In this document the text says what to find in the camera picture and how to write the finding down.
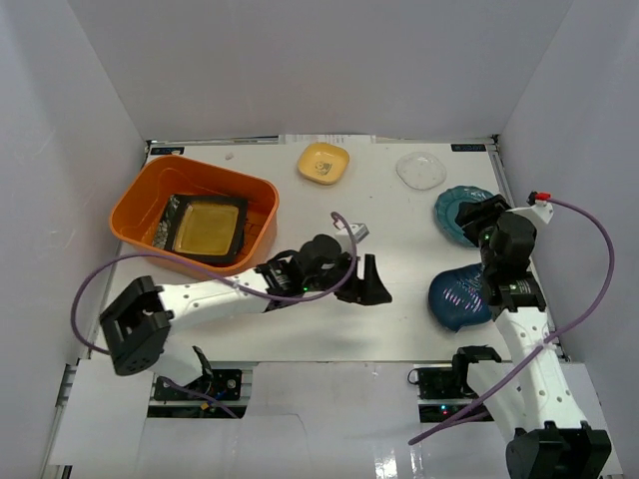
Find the dark blue shell plate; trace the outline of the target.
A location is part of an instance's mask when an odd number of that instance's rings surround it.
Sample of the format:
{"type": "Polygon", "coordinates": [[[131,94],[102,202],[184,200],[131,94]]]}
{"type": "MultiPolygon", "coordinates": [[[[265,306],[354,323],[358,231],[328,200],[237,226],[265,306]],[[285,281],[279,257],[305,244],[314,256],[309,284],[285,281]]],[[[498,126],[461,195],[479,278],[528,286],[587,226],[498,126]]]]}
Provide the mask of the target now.
{"type": "Polygon", "coordinates": [[[459,332],[491,320],[491,312],[483,300],[481,280],[480,263],[442,271],[432,280],[427,303],[440,326],[459,332]]]}

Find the yellow and black square plate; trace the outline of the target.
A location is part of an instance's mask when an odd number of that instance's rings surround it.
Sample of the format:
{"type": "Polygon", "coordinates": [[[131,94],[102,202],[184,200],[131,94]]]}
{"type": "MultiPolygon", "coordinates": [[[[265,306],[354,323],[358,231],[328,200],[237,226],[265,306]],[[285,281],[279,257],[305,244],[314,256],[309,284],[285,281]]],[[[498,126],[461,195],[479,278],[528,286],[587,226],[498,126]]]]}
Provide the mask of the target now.
{"type": "Polygon", "coordinates": [[[173,195],[163,249],[211,265],[231,264],[244,245],[246,199],[173,195]]]}

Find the black floral square plate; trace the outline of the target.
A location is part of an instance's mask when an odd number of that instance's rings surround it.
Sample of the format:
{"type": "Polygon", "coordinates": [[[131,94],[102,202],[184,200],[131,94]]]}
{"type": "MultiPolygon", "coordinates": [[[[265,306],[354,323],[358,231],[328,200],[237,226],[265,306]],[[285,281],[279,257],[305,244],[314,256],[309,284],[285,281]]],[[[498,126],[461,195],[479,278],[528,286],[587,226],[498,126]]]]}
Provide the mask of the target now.
{"type": "Polygon", "coordinates": [[[184,202],[184,199],[184,195],[169,196],[152,239],[153,247],[165,249],[168,245],[172,227],[177,221],[178,210],[184,202]]]}

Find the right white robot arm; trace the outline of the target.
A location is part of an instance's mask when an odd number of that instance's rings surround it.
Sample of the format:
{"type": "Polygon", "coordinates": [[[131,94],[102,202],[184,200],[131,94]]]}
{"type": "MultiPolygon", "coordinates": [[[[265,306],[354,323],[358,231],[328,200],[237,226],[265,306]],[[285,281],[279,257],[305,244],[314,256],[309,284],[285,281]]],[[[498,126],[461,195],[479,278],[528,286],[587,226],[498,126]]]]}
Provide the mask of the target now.
{"type": "Polygon", "coordinates": [[[479,396],[504,440],[512,478],[598,478],[612,452],[608,433],[595,429],[577,404],[554,350],[549,312],[530,269],[537,228],[553,215],[535,194],[526,208],[511,208],[501,195],[463,202],[455,221],[480,251],[482,298],[503,337],[513,368],[474,349],[452,370],[460,396],[479,396]]]}

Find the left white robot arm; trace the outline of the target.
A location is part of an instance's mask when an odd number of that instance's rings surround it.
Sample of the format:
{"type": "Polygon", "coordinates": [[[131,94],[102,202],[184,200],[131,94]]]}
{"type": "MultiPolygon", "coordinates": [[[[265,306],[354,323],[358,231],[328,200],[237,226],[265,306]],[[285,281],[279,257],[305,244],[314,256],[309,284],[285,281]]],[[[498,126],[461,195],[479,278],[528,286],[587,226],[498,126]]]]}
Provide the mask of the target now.
{"type": "Polygon", "coordinates": [[[283,251],[238,275],[186,284],[157,284],[148,276],[132,280],[100,315],[108,354],[119,376],[150,370],[169,378],[188,397],[211,386],[210,363],[196,345],[184,347],[173,335],[238,314],[267,313],[320,296],[362,306],[392,301],[376,268],[327,235],[298,250],[283,251]]]}

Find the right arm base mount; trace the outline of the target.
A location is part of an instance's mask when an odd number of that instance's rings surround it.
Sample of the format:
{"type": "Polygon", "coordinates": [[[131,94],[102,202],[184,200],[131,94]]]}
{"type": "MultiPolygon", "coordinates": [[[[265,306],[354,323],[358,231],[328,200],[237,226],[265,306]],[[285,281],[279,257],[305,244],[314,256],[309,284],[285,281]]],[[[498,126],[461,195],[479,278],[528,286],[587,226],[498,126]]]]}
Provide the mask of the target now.
{"type": "Polygon", "coordinates": [[[462,385],[450,363],[418,365],[407,374],[409,385],[417,389],[417,408],[423,424],[440,423],[477,398],[462,385]]]}

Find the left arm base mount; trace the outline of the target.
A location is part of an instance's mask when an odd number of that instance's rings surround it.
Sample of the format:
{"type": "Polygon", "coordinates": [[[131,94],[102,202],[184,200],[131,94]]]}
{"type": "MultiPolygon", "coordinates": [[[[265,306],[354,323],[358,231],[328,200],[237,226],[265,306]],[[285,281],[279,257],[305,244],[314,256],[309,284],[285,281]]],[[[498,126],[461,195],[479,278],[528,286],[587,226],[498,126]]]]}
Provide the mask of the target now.
{"type": "Polygon", "coordinates": [[[237,368],[214,368],[209,375],[176,389],[156,378],[149,418],[242,419],[251,393],[251,374],[237,368]]]}

